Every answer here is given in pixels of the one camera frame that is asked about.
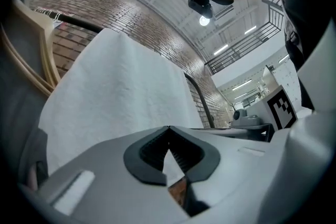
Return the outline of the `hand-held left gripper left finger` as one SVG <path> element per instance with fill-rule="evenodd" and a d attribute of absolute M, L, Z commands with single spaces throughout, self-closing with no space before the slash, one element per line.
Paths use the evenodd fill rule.
<path fill-rule="evenodd" d="M 20 186 L 47 224 L 182 224 L 188 214 L 166 186 L 127 170 L 123 155 L 156 128 L 98 143 L 54 172 L 38 191 Z"/>

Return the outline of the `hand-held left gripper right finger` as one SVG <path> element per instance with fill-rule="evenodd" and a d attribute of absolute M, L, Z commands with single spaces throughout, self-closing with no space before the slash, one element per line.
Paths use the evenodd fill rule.
<path fill-rule="evenodd" d="M 222 137 L 170 126 L 169 146 L 184 172 L 183 209 L 208 209 L 238 195 L 266 208 L 292 203 L 292 184 L 286 157 L 289 129 L 270 142 Z"/>

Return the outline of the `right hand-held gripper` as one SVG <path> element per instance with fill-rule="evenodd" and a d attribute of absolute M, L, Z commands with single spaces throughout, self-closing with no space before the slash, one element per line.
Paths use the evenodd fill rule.
<path fill-rule="evenodd" d="M 290 128 L 297 120 L 283 86 L 246 109 L 234 112 L 229 128 L 192 129 L 222 137 L 270 142 L 275 131 Z"/>

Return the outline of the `white cloth garment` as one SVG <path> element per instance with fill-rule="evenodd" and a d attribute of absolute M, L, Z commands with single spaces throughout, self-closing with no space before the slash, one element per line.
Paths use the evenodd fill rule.
<path fill-rule="evenodd" d="M 183 70 L 107 28 L 61 78 L 39 121 L 49 173 L 95 144 L 165 125 L 203 127 Z"/>

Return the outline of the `black balcony railing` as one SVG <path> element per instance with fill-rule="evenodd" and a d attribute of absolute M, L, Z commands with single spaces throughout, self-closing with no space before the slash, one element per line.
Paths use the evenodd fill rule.
<path fill-rule="evenodd" d="M 221 51 L 209 61 L 205 62 L 211 72 L 216 74 L 224 68 L 235 63 L 259 46 L 271 40 L 273 36 L 281 32 L 283 26 L 283 10 L 281 0 L 261 0 L 267 5 L 267 20 L 260 27 L 248 32 L 245 37 L 235 44 Z"/>

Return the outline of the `dark hanging garment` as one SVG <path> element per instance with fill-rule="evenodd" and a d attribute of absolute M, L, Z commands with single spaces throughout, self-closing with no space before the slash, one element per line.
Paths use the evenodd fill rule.
<path fill-rule="evenodd" d="M 47 97 L 0 46 L 0 153 L 15 180 L 37 190 L 48 178 L 47 134 L 38 125 Z"/>

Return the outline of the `person's black clothing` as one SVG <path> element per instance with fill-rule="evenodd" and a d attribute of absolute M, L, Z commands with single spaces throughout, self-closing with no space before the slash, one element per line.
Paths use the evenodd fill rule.
<path fill-rule="evenodd" d="M 333 0 L 281 0 L 286 16 L 285 46 L 295 70 L 308 60 L 336 16 Z"/>

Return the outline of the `bunch of wooden hangers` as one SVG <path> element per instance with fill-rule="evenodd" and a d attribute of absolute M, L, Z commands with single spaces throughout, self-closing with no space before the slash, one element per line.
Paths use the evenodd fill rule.
<path fill-rule="evenodd" d="M 38 34 L 40 59 L 45 78 L 42 78 L 18 53 L 11 43 L 5 29 L 1 26 L 0 35 L 6 53 L 22 74 L 44 95 L 50 96 L 60 81 L 52 51 L 54 23 L 47 15 L 35 12 L 27 7 L 21 0 L 12 0 L 13 10 Z"/>

